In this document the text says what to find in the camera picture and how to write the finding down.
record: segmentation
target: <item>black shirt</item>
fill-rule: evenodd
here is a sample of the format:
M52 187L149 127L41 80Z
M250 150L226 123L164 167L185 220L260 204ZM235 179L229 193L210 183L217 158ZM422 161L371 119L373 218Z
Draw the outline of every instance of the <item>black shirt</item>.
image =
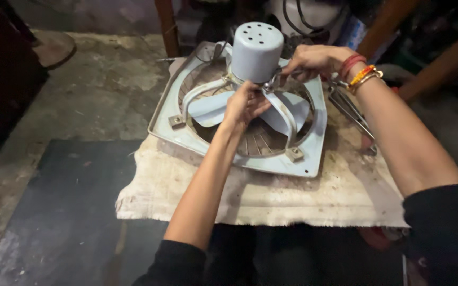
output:
M458 285L458 185L417 192L404 202L410 239L426 258L430 285ZM200 285L205 253L199 248L163 240L139 285Z

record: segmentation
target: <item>orange thread bracelet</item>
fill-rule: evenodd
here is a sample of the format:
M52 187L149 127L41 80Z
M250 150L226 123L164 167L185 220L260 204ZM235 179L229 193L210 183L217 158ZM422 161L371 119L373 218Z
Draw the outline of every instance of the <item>orange thread bracelet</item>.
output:
M370 73L371 71L375 70L375 66L374 65L369 65L367 66L366 68L362 69L358 74L356 74L356 76L353 78L353 80L351 81L351 83L349 83L348 87L349 86L353 86L355 83L357 83L358 81L361 81L361 79L368 73Z

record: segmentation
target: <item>square nut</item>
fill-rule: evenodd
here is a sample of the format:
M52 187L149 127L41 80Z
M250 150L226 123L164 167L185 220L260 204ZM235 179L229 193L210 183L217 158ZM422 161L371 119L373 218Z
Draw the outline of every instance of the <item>square nut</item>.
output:
M296 163L303 159L303 152L297 148L292 147L285 151L285 155L291 160L291 162Z
M185 122L183 121L181 115L175 115L169 117L169 125L173 128L173 130L175 130L185 126Z

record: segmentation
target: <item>white cloth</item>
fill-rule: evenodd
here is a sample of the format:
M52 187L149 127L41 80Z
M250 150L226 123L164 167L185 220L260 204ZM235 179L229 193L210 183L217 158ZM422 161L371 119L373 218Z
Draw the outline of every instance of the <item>white cloth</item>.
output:
M344 134L347 129L354 128L340 128L337 132ZM334 136L338 138L336 145L332 142ZM322 168L315 179L233 166L216 222L407 226L403 219L402 197L383 157L360 155L337 133L327 133L326 140L331 143L325 142ZM119 194L117 217L170 220L202 157L151 135L134 156L137 171L133 181Z

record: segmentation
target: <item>concrete floor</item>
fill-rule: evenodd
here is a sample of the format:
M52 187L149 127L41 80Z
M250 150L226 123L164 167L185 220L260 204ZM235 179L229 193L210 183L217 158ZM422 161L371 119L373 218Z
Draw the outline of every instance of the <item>concrete floor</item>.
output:
M77 53L48 81L0 150L0 235L48 141L130 140L148 122L169 79L161 35L70 34Z

